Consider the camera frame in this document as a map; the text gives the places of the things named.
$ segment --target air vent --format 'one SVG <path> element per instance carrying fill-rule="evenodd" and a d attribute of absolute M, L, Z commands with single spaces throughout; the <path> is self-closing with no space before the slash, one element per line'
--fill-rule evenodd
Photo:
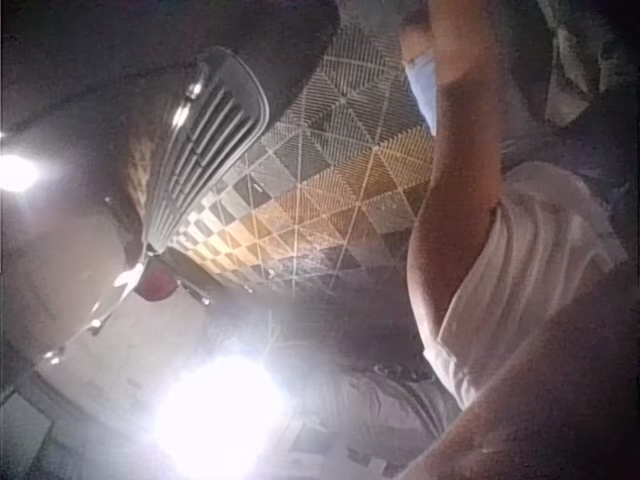
<path fill-rule="evenodd" d="M 147 237 L 162 251 L 180 221 L 264 133 L 268 103 L 249 68 L 233 53 L 214 49 L 167 119 L 171 136 L 152 174 Z"/>

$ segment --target red object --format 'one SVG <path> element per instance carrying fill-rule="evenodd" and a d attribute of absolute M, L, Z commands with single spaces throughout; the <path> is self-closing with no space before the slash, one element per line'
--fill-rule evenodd
<path fill-rule="evenodd" d="M 147 302 L 159 302 L 173 295 L 177 288 L 178 281 L 166 266 L 150 262 L 134 291 Z"/>

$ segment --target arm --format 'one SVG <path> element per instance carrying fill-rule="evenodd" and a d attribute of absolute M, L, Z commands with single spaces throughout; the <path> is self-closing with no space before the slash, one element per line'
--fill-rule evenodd
<path fill-rule="evenodd" d="M 546 322 L 401 478 L 637 478 L 634 270 Z"/>
<path fill-rule="evenodd" d="M 501 186 L 497 52 L 483 0 L 431 0 L 438 135 L 428 199 L 409 248 L 421 331 L 439 329 L 482 251 Z"/>

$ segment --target checkered ceiling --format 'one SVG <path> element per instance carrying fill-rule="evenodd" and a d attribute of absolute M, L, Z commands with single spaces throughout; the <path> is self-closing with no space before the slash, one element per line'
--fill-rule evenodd
<path fill-rule="evenodd" d="M 395 37 L 343 22 L 300 97 L 188 215 L 174 246 L 229 287 L 313 305 L 369 291 L 369 320 L 406 310 L 406 244 L 433 141 L 399 58 Z"/>

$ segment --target bright light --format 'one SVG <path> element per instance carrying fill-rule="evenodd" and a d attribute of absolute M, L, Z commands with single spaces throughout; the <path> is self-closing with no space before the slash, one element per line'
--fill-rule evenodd
<path fill-rule="evenodd" d="M 191 98 L 196 98 L 202 92 L 202 83 L 195 83 L 191 85 L 189 88 L 189 96 Z"/>
<path fill-rule="evenodd" d="M 138 284 L 138 280 L 140 280 L 140 276 L 144 271 L 144 264 L 138 263 L 131 270 L 127 270 L 122 272 L 120 275 L 116 277 L 113 281 L 114 287 L 121 287 L 122 285 L 127 285 L 132 289 Z"/>
<path fill-rule="evenodd" d="M 261 366 L 224 357 L 174 386 L 157 412 L 155 434 L 184 475 L 238 479 L 283 411 L 284 400 Z"/>
<path fill-rule="evenodd" d="M 190 108 L 191 108 L 190 104 L 186 104 L 186 105 L 182 105 L 181 107 L 178 107 L 178 110 L 176 110 L 176 113 L 173 116 L 174 127 L 179 128 L 182 125 L 184 125 L 184 121 L 187 119 L 187 116 L 189 115 Z"/>
<path fill-rule="evenodd" d="M 24 192 L 38 180 L 38 170 L 29 160 L 18 155 L 0 156 L 0 189 Z"/>

